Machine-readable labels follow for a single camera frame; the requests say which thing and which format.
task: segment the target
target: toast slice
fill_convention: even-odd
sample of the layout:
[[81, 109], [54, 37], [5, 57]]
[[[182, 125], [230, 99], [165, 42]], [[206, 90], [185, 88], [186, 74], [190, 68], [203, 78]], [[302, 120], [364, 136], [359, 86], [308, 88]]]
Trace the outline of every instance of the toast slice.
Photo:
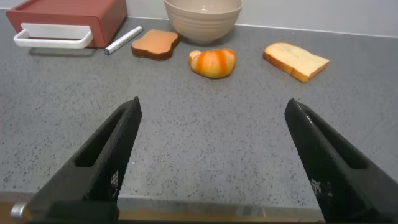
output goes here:
[[173, 55], [178, 43], [180, 43], [178, 34], [152, 29], [135, 40], [131, 44], [131, 50], [136, 57], [167, 60]]
[[263, 57], [273, 66], [304, 83], [329, 65], [329, 60], [283, 42], [266, 47]]

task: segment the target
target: bowl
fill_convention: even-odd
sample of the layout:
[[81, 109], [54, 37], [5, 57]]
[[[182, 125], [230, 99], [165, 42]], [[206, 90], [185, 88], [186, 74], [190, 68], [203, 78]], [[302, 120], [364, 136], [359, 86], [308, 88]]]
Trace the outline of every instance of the bowl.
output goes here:
[[174, 29], [199, 43], [226, 35], [235, 25], [242, 0], [164, 0]]

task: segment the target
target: red box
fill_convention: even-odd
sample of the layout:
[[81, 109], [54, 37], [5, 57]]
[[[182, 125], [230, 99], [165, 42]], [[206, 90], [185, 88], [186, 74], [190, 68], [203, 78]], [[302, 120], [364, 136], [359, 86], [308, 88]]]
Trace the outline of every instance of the red box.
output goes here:
[[28, 0], [6, 12], [19, 33], [22, 23], [90, 26], [88, 47], [105, 48], [127, 18], [125, 0]]

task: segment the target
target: croissant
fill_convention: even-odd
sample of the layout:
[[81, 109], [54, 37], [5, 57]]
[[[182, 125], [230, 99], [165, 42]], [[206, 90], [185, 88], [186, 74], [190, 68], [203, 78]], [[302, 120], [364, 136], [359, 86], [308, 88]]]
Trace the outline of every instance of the croissant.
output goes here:
[[189, 54], [192, 70], [208, 78], [224, 78], [236, 65], [236, 54], [231, 49], [213, 49], [205, 52], [194, 50]]

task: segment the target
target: white marker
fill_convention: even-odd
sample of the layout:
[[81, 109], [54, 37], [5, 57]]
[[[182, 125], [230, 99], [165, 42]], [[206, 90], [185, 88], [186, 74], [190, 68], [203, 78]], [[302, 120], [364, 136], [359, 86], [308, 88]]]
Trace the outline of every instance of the white marker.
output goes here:
[[124, 34], [122, 37], [119, 39], [115, 40], [111, 45], [109, 45], [107, 48], [104, 49], [104, 53], [106, 55], [110, 55], [111, 53], [117, 51], [117, 49], [121, 48], [124, 44], [135, 38], [138, 34], [142, 32], [142, 27], [138, 26], [128, 32], [127, 34]]

